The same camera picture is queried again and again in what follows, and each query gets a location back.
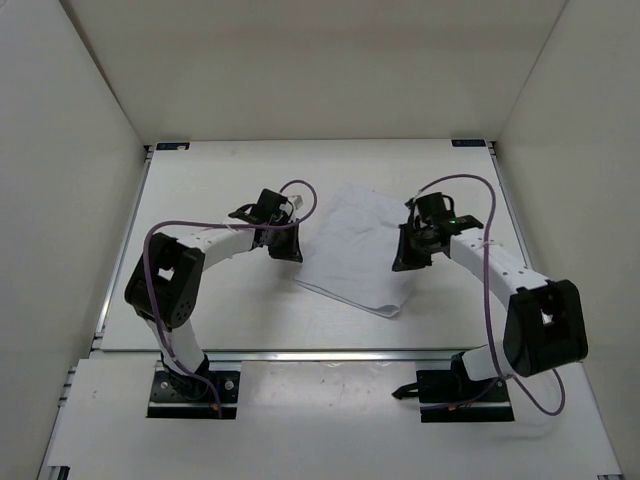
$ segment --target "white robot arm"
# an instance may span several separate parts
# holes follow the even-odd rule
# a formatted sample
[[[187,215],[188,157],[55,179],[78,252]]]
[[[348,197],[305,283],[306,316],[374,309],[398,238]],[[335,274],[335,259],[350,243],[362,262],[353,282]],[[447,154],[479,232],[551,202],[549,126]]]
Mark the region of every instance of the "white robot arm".
[[[507,310],[504,339],[495,343],[500,372],[490,345],[485,345],[460,356],[464,381],[495,378],[499,373],[528,377],[586,357],[580,296],[573,283],[549,280],[493,241],[487,242],[485,272],[484,227],[478,220],[457,217],[453,200],[442,193],[411,199],[407,206],[409,219],[400,225],[393,270],[424,268],[431,265],[433,254],[444,253],[481,281],[488,278],[491,291]]]
[[[151,238],[153,290],[164,325],[165,342],[152,312],[142,258],[127,284],[125,300],[155,334],[165,369],[175,380],[174,387],[187,397],[197,397],[203,388],[193,374],[206,376],[209,368],[190,320],[202,274],[223,260],[258,247],[267,247],[272,258],[302,262],[298,225],[287,227],[295,222],[296,211],[301,206],[302,198],[298,195],[286,197],[265,189],[257,203],[240,207],[224,222],[256,228],[205,229],[178,239],[157,233]]]

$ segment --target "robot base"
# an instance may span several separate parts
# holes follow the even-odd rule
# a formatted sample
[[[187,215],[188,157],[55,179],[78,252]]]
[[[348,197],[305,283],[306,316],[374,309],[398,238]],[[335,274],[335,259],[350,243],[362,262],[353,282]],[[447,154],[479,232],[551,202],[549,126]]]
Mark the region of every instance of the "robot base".
[[[449,370],[427,369],[421,365],[417,382],[400,387],[393,393],[399,400],[417,397],[422,423],[512,422],[515,420],[509,392],[503,380],[474,382],[466,374],[462,357],[454,355]],[[443,404],[473,402],[451,408]]]
[[[240,372],[209,370],[209,378],[216,386],[222,403],[222,420],[236,418]],[[171,384],[171,375],[162,367],[156,368],[149,394],[147,418],[198,418],[219,420],[217,406],[210,391],[197,398],[188,398]]]

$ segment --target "white wall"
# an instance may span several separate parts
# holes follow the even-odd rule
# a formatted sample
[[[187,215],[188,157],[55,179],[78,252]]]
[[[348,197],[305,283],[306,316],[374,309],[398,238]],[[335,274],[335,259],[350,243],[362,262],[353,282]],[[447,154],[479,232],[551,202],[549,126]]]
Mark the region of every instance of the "white wall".
[[[536,264],[579,286],[587,373],[640,478],[640,2],[572,0],[498,142]]]
[[[60,5],[1,6],[0,478],[38,472],[67,369],[88,353],[143,159]]]
[[[63,0],[143,141],[497,138],[565,0]]]

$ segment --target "white table surface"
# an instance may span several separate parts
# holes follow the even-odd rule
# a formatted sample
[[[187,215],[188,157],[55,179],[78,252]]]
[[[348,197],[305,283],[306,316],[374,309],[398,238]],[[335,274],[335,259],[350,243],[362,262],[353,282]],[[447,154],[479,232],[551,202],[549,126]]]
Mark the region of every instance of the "white table surface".
[[[105,350],[155,350],[148,327],[124,301],[142,240],[167,219],[220,221],[256,200],[262,188],[278,189],[303,178],[317,189],[316,214],[300,228],[301,248],[314,235],[332,196],[344,184],[360,185],[403,201],[427,182],[452,173],[474,173],[497,189],[493,238],[516,256],[520,248],[488,149],[454,148],[449,140],[346,140],[193,142],[185,151],[156,151],[106,318]],[[439,190],[456,200],[456,213],[481,221],[489,194],[479,182],[455,180]],[[304,187],[291,193],[304,195]],[[167,228],[185,235],[187,228]],[[389,252],[390,262],[395,256]],[[443,255],[422,270],[399,315],[382,318],[312,293],[291,282],[296,264],[266,251],[238,255],[204,275],[192,321],[207,350],[457,348],[485,343],[481,284]],[[502,335],[505,311],[494,299]]]
[[[412,362],[244,362],[233,421],[145,418],[155,355],[82,360],[49,464],[85,479],[596,480],[620,473],[581,365],[568,403],[537,412],[509,383],[515,422],[421,424]],[[548,408],[552,375],[527,380]]]

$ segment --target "white enclosure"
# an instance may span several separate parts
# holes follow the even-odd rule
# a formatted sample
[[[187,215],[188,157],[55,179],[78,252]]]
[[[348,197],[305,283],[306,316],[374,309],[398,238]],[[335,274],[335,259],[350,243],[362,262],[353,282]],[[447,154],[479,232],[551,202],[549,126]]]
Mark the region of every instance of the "white enclosure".
[[[497,138],[564,0],[64,0],[142,140]]]
[[[50,480],[59,472],[48,465],[66,463],[72,480],[130,478],[128,467],[140,478],[320,478],[334,469],[337,478],[595,479],[622,470],[640,479],[637,1],[60,1],[0,0],[0,477],[33,479],[44,463],[39,480]],[[376,140],[357,140],[365,138]],[[497,141],[498,158],[456,151],[449,138]],[[278,141],[228,142],[265,139]],[[145,166],[143,143],[165,140],[193,143],[155,152]],[[247,167],[269,184],[247,178]],[[306,377],[331,370],[322,363],[245,361],[244,417],[219,427],[254,455],[241,465],[225,448],[210,452],[219,444],[209,423],[145,421],[146,369],[158,356],[122,289],[151,224],[219,220],[294,176],[319,188],[320,216],[342,183],[404,200],[462,170],[501,187],[493,236],[580,289],[590,353],[584,371],[561,369],[563,415],[536,416],[510,386],[513,424],[424,430],[411,407],[363,393],[411,381],[417,348],[484,342],[480,283],[462,268],[443,261],[421,272],[388,320],[292,285],[296,267],[253,252],[203,279],[194,322],[212,358],[228,355],[222,349],[280,352],[245,357],[253,360],[349,349],[342,355],[362,360],[369,348],[369,360],[393,362],[333,367],[335,384],[323,389]],[[485,218],[481,187],[442,190]],[[318,220],[303,225],[303,250]],[[276,281],[269,290],[260,277]],[[254,300],[220,307],[243,289]],[[501,334],[504,310],[493,310]],[[380,349],[412,350],[398,358]],[[286,377],[289,389],[265,375]],[[555,404],[555,384],[532,380]],[[167,456],[169,437],[200,441]],[[448,459],[451,451],[463,454]]]
[[[0,1],[0,478],[37,475],[143,161],[60,5]]]

